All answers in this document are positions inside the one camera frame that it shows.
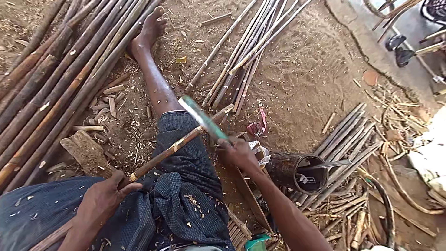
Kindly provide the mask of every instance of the wood chip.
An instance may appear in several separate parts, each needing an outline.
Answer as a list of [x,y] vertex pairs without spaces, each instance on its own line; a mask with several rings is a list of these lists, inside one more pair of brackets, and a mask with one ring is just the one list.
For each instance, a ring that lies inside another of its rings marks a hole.
[[114,86],[114,87],[111,87],[111,88],[109,88],[109,89],[104,90],[103,93],[104,93],[105,95],[107,95],[107,94],[112,94],[112,93],[115,93],[115,92],[122,91],[122,90],[124,90],[124,89],[125,89],[124,85],[123,85],[123,84],[120,84],[120,85],[116,85],[116,86]]

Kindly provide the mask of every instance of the right hand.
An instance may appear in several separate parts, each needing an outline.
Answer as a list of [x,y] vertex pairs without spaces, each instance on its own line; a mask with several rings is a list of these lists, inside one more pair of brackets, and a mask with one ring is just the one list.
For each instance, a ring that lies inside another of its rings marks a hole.
[[223,139],[218,141],[226,149],[226,159],[228,162],[236,165],[248,174],[261,171],[259,161],[246,141],[233,136],[230,136],[229,140],[232,145]]

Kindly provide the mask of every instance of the dirt ground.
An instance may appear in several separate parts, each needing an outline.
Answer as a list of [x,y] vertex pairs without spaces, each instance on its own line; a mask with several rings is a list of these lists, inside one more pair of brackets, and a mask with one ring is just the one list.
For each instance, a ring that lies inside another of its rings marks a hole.
[[[50,3],[49,0],[0,1],[0,73],[6,71],[15,54],[24,48],[16,40],[29,40],[32,31],[43,17],[43,10]],[[235,19],[247,4],[246,0],[166,0],[162,3],[165,8],[164,17],[169,20],[169,24],[166,33],[157,42],[153,56],[177,97],[185,94],[184,88],[232,20],[228,18],[204,27],[198,27],[198,23],[210,19],[210,16],[228,12],[232,12]],[[254,16],[259,5],[255,5],[234,30],[197,86],[189,93],[197,103],[201,103],[210,85],[219,76],[225,60],[229,58],[244,32],[244,27],[248,25],[248,20]],[[187,57],[185,64],[175,62],[175,59],[184,56]],[[366,111],[369,117],[379,116],[382,112],[378,104],[373,103],[364,92],[372,92],[372,87],[362,81],[363,72],[366,70],[371,70],[371,67],[356,47],[349,31],[337,23],[323,0],[313,0],[274,43],[267,47],[252,81],[242,114],[238,117],[230,116],[221,127],[226,132],[245,131],[248,124],[259,121],[259,107],[263,106],[267,114],[268,128],[267,132],[256,140],[272,151],[311,153],[326,137],[321,131],[332,113],[336,113],[332,123],[334,126],[361,102],[368,103]],[[111,143],[102,146],[116,156],[113,164],[129,174],[150,159],[156,146],[157,120],[147,120],[146,107],[149,100],[145,94],[142,73],[134,61],[123,56],[108,81],[124,72],[132,73],[123,82],[126,97],[117,104],[118,118],[104,122]],[[353,79],[358,80],[361,87],[358,87]],[[404,97],[404,93],[394,89],[383,76],[379,77],[378,83],[389,89],[393,88],[397,95]],[[220,108],[229,103],[229,100],[223,101]],[[86,111],[85,117],[78,125],[86,125],[91,116],[94,116],[91,111]],[[215,156],[211,155],[211,158],[223,185],[226,204],[242,221],[246,221],[249,226],[255,225],[249,207],[237,192],[227,170],[216,161]],[[377,166],[378,168],[371,169],[371,173],[377,173],[380,179],[385,179],[379,164]],[[426,187],[422,186],[421,184],[420,189],[426,190]],[[391,197],[401,200],[397,194]],[[423,222],[425,215],[416,213],[414,215]],[[398,220],[399,242],[404,247],[408,250],[431,250],[433,238],[410,226],[410,223],[403,224],[401,219]],[[426,222],[433,222],[433,219],[427,219]]]

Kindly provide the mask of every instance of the dry leaf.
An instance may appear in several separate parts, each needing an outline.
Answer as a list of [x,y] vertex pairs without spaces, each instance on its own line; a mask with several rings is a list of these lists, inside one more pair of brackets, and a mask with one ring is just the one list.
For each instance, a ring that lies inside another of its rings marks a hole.
[[184,57],[182,57],[182,58],[177,58],[176,60],[175,60],[175,62],[176,63],[186,63],[186,58],[187,58],[187,56],[184,56]]
[[24,46],[28,46],[29,42],[21,39],[14,39],[14,42],[19,43]]

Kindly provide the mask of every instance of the wooden block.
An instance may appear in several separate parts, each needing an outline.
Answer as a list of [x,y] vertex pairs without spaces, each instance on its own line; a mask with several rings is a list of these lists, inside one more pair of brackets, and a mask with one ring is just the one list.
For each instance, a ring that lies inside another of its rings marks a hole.
[[120,85],[116,85],[116,86],[114,86],[114,87],[112,87],[112,88],[109,88],[109,89],[104,90],[103,93],[104,93],[105,95],[108,95],[108,94],[112,94],[112,93],[115,93],[115,92],[122,91],[122,90],[124,90],[124,89],[125,89],[124,85],[123,85],[123,84],[120,84]]
[[85,131],[77,131],[73,136],[62,139],[60,144],[76,159],[86,174],[103,178],[112,176],[113,167],[109,167],[102,147]]
[[116,106],[115,106],[115,99],[114,98],[108,98],[108,103],[110,105],[110,113],[114,118],[117,118],[118,115],[116,114]]

